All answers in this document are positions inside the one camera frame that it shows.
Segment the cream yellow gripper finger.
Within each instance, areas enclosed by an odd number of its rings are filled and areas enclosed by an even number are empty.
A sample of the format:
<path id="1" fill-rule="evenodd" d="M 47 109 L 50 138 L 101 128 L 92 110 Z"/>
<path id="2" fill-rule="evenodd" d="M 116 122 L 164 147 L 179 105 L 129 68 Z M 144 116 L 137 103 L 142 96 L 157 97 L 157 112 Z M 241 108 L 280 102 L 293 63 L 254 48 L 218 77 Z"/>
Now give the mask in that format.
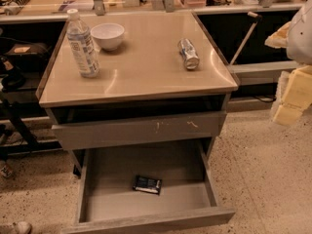
<path id="1" fill-rule="evenodd" d="M 305 65 L 292 72 L 283 71 L 272 105 L 272 121 L 283 126 L 291 125 L 311 104 L 312 66 Z"/>

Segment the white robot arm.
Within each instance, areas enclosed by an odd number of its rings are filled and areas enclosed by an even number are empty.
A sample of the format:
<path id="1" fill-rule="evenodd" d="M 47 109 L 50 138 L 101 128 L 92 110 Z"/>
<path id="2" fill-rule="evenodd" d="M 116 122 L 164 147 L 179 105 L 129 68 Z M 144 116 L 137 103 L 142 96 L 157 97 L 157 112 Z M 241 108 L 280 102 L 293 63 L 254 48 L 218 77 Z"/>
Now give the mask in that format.
<path id="1" fill-rule="evenodd" d="M 289 59 L 302 64 L 291 73 L 281 73 L 271 109 L 272 121 L 288 126 L 312 104 L 312 0 L 307 0 L 292 20 L 270 35 L 264 44 L 285 48 Z"/>

